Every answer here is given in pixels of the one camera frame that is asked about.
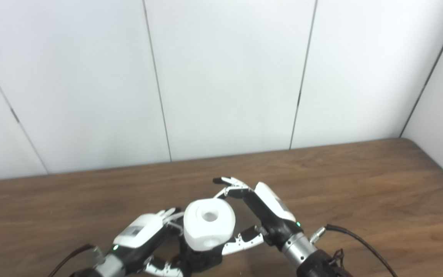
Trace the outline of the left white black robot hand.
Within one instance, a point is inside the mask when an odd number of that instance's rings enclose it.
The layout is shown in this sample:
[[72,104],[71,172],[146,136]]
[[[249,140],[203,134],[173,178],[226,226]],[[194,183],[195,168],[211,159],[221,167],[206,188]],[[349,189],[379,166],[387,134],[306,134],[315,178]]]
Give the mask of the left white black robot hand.
[[142,272],[153,261],[154,252],[170,235],[180,235],[183,217],[179,207],[142,214],[113,240],[109,254],[122,263],[124,276]]

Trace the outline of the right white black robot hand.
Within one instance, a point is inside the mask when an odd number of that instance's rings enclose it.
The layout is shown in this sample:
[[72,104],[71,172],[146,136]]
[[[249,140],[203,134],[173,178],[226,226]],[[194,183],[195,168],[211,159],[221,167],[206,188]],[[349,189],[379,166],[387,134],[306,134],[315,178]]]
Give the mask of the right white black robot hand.
[[216,198],[232,197],[243,200],[260,220],[266,232],[263,237],[268,245],[282,251],[293,235],[303,233],[295,216],[267,184],[259,182],[255,188],[251,188],[235,177],[217,177],[212,181],[214,184],[225,185],[216,194]]

